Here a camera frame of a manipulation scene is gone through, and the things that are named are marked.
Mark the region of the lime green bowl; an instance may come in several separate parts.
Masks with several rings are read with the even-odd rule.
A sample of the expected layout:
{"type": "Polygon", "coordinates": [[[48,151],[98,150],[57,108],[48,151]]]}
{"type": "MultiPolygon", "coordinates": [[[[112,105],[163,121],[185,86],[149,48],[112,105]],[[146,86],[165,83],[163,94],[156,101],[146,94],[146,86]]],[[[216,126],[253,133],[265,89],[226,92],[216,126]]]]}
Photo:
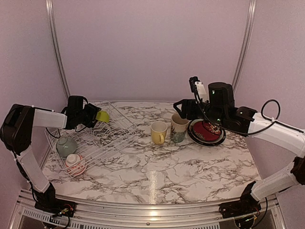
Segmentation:
{"type": "Polygon", "coordinates": [[[106,111],[100,110],[95,119],[100,122],[108,123],[110,121],[110,116],[106,111]]]}

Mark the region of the green patterned tall mug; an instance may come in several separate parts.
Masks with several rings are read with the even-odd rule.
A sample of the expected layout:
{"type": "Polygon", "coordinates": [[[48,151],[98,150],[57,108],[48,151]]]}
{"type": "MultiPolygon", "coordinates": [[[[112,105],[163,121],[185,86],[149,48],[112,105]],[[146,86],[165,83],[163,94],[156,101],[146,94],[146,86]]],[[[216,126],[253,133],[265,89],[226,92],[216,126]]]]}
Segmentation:
{"type": "Polygon", "coordinates": [[[171,117],[171,132],[170,139],[175,143],[180,143],[184,140],[189,120],[183,119],[178,113],[171,117]]]}

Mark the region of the yellow mug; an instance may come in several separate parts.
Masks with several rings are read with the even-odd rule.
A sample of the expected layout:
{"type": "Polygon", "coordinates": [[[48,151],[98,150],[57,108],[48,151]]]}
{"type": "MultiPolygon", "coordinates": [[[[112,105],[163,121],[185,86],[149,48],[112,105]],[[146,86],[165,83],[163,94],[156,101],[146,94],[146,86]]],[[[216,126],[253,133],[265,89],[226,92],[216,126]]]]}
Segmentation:
{"type": "Polygon", "coordinates": [[[165,122],[156,121],[151,125],[152,142],[156,145],[162,145],[165,142],[167,133],[167,124],[165,122]]]}

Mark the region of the pale green cup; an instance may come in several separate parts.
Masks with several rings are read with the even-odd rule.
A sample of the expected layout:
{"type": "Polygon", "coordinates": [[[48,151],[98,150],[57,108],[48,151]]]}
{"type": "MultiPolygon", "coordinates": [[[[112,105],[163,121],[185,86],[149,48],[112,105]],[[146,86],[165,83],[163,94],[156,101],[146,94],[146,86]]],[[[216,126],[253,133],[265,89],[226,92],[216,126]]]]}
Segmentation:
{"type": "Polygon", "coordinates": [[[70,154],[74,154],[76,149],[76,141],[68,136],[60,137],[56,143],[56,150],[61,157],[67,157],[70,154]]]}

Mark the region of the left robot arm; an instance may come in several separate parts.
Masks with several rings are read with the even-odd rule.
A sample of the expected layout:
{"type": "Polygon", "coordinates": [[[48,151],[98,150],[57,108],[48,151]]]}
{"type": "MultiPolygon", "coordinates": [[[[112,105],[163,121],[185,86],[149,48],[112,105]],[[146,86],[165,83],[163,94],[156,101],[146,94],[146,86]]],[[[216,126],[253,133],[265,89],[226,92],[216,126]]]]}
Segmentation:
{"type": "Polygon", "coordinates": [[[31,148],[32,130],[35,127],[72,130],[78,125],[93,128],[101,109],[83,96],[73,95],[58,113],[35,106],[14,104],[0,128],[0,139],[12,152],[20,173],[30,183],[36,202],[49,212],[60,209],[55,189],[48,181],[31,148]]]}

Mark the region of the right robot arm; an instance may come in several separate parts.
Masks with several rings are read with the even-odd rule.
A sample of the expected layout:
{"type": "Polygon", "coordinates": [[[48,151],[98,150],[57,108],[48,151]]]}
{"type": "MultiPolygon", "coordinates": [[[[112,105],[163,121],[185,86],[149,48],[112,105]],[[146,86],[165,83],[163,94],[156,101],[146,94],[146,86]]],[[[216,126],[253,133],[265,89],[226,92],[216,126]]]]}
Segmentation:
{"type": "Polygon", "coordinates": [[[305,183],[305,132],[268,118],[255,109],[235,107],[233,88],[223,82],[211,83],[205,90],[203,82],[190,79],[194,99],[173,104],[183,119],[203,119],[223,130],[241,136],[252,136],[278,145],[294,153],[293,162],[273,175],[249,184],[236,203],[236,210],[245,214],[263,198],[292,186],[305,183]]]}

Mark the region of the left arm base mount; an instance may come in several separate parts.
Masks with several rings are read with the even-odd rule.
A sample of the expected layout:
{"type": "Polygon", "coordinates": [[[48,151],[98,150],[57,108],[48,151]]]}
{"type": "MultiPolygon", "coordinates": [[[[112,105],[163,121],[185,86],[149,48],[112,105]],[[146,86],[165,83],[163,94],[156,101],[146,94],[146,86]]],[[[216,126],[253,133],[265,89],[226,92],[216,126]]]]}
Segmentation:
{"type": "Polygon", "coordinates": [[[73,217],[75,212],[76,203],[73,201],[67,201],[62,199],[55,198],[54,200],[50,200],[49,202],[43,200],[41,195],[36,195],[35,192],[32,191],[32,197],[35,201],[35,208],[52,213],[51,218],[66,216],[68,218],[68,223],[66,226],[62,227],[62,225],[58,225],[56,228],[67,229],[71,223],[71,217],[73,217]]]}

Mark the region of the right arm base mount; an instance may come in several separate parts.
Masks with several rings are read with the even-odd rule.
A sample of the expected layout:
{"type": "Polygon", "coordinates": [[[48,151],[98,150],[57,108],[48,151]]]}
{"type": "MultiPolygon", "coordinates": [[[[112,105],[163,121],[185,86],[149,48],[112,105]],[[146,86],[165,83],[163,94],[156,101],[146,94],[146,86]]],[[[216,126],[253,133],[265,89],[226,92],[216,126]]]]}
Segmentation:
{"type": "Polygon", "coordinates": [[[236,218],[235,225],[239,229],[251,229],[260,214],[261,205],[259,201],[251,196],[251,189],[246,188],[240,199],[220,204],[219,212],[224,219],[236,218]]]}

